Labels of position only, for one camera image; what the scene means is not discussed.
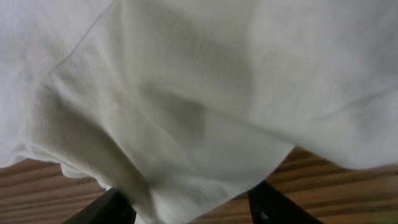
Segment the wooden table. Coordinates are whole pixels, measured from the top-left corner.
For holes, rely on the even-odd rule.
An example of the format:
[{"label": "wooden table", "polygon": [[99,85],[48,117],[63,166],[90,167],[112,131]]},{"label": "wooden table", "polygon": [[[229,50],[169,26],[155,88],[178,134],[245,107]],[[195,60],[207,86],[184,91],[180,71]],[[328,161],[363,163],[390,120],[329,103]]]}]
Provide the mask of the wooden table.
[{"label": "wooden table", "polygon": [[[398,223],[398,165],[350,171],[295,149],[267,178],[326,224]],[[103,193],[93,179],[68,179],[56,164],[0,169],[0,224],[61,223]],[[245,194],[192,223],[249,224]]]}]

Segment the white cloth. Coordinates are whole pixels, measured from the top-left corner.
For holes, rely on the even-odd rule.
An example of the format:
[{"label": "white cloth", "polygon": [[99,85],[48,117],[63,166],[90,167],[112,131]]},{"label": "white cloth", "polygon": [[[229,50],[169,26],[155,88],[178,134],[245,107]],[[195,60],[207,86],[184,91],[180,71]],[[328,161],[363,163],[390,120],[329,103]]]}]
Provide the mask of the white cloth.
[{"label": "white cloth", "polygon": [[59,162],[186,223],[299,144],[398,158],[398,2],[0,0],[0,166]]}]

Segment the textured fabric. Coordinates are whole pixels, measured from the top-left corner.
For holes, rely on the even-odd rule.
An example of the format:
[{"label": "textured fabric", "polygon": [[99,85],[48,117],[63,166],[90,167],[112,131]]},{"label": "textured fabric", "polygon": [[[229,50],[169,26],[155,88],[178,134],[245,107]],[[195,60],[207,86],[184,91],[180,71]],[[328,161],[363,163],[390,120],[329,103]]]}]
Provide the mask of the textured fabric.
[{"label": "textured fabric", "polygon": [[398,3],[0,0],[0,166],[61,163],[186,223],[294,144],[398,158]]}]

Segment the wood grain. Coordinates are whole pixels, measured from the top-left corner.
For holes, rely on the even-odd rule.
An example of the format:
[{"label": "wood grain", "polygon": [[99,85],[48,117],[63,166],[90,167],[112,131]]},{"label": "wood grain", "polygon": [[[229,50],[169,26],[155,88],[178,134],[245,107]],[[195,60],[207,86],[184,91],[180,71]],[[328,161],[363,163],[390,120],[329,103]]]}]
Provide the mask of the wood grain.
[{"label": "wood grain", "polygon": [[[398,223],[398,164],[346,170],[297,148],[267,181],[326,224]],[[93,179],[68,179],[59,165],[27,160],[0,169],[0,224],[61,223],[103,192]],[[252,223],[248,198],[192,223]]]}]

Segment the wooden surface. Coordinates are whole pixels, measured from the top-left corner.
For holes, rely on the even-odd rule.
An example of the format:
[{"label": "wooden surface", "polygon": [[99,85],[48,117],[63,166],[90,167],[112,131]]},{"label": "wooden surface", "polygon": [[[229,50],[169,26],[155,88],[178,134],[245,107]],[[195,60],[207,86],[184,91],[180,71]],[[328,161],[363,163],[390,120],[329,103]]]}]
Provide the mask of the wooden surface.
[{"label": "wooden surface", "polygon": [[[326,224],[398,223],[398,165],[350,171],[296,149],[267,181]],[[0,169],[0,224],[61,223],[103,193],[92,179],[68,179],[56,164]],[[249,224],[245,194],[192,223]]]}]

